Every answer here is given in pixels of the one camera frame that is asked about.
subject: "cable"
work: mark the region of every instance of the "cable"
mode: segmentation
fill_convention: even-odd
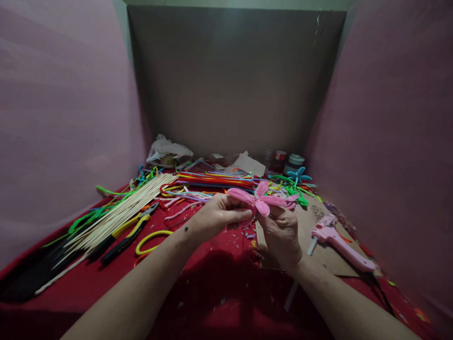
[[[371,278],[371,281],[375,284],[375,286],[379,288],[379,290],[382,294],[382,297],[384,298],[384,302],[387,305],[388,312],[396,318],[395,312],[393,311],[393,308],[390,305],[390,302],[388,302],[387,295],[382,290],[382,287],[381,287],[379,281],[376,279],[376,277],[374,276],[374,274],[372,272],[368,272],[367,274],[369,275],[369,277]]]

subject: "blue pipe cleaner flower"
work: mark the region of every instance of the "blue pipe cleaner flower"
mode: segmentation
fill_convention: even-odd
[[[301,167],[297,172],[288,171],[289,179],[293,180],[296,184],[302,183],[303,180],[312,180],[310,176],[303,175],[305,167]]]

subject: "glue gun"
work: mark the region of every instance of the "glue gun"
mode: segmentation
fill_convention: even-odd
[[[316,244],[316,240],[320,242],[329,242],[333,247],[335,247],[344,257],[346,257],[357,269],[362,272],[373,272],[376,268],[376,265],[373,261],[370,261],[354,249],[352,249],[338,234],[335,229],[335,224],[338,219],[330,214],[324,216],[316,224],[316,228],[311,232],[313,238],[313,247]]]

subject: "pink wall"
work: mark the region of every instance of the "pink wall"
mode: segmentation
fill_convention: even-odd
[[[0,5],[0,269],[144,161],[134,75],[111,0]]]
[[[311,135],[309,174],[382,268],[453,333],[453,8],[364,1]]]

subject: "forearm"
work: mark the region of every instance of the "forearm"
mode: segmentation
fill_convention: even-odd
[[[196,238],[190,234],[190,229],[180,228],[170,235],[96,302],[62,339],[144,339],[185,263],[198,247]]]
[[[419,339],[387,311],[308,256],[290,270],[339,339]]]

